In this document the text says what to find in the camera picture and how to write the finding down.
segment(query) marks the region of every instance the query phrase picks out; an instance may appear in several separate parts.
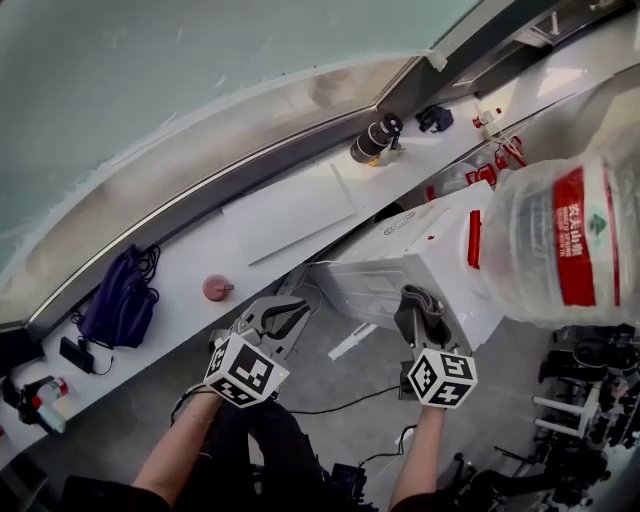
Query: black charger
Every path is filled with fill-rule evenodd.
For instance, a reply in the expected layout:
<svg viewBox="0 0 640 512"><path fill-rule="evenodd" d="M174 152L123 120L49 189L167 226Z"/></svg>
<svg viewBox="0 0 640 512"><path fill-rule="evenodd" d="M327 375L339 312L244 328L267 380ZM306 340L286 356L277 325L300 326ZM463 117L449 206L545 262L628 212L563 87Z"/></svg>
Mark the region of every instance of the black charger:
<svg viewBox="0 0 640 512"><path fill-rule="evenodd" d="M69 338L63 336L60 340L60 355L80 368L83 372L93 375L105 375L111 370L111 366L113 365L113 355L111 355L111 362L109 363L107 371L104 373L96 373L95 358L89 352L87 340L84 338L78 338L78 344L76 345Z"/></svg>

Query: black and white marker cube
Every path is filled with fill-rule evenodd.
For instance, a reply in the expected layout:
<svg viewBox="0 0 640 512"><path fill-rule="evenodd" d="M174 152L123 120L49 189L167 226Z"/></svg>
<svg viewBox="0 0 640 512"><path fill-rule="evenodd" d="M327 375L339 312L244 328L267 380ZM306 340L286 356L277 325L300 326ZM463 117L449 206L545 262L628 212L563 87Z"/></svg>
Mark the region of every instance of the black and white marker cube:
<svg viewBox="0 0 640 512"><path fill-rule="evenodd" d="M264 402L289 371L238 334L216 341L203 383L240 408Z"/></svg>
<svg viewBox="0 0 640 512"><path fill-rule="evenodd" d="M455 409L478 383L473 357L425 348L409 371L409 381L423 405Z"/></svg>

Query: metal window frame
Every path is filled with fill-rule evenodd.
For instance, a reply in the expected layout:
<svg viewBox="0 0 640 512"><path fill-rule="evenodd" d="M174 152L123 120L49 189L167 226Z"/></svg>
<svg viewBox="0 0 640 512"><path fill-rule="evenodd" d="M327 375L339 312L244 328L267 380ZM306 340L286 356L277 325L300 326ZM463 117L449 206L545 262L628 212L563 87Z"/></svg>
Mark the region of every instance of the metal window frame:
<svg viewBox="0 0 640 512"><path fill-rule="evenodd" d="M560 0L514 0L448 55L442 71L436 71L426 58L413 59L370 107L295 134L232 163L162 205L109 243L60 285L27 320L30 336L34 340L44 338L70 311L83 303L99 285L110 262L128 245L148 247L166 242L224 203L353 137L379 119L382 113L394 112L403 118L414 115L460 78L474 62L513 40L559 3Z"/></svg>

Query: red handle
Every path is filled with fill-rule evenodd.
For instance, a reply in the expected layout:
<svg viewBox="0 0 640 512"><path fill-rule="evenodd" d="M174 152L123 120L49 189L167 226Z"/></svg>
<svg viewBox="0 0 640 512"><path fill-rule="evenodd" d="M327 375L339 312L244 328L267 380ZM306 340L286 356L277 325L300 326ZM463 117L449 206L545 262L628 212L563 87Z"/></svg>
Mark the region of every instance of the red handle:
<svg viewBox="0 0 640 512"><path fill-rule="evenodd" d="M480 210L469 213L469 252L467 263L473 268L480 268Z"/></svg>

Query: phone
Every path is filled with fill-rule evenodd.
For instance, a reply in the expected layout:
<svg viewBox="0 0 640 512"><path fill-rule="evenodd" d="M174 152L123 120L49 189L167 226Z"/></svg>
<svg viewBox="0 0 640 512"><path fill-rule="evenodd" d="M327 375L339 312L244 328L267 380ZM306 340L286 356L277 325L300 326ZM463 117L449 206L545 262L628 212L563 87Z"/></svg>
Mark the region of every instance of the phone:
<svg viewBox="0 0 640 512"><path fill-rule="evenodd" d="M94 357L66 336L60 340L60 355L85 373L93 373Z"/></svg>

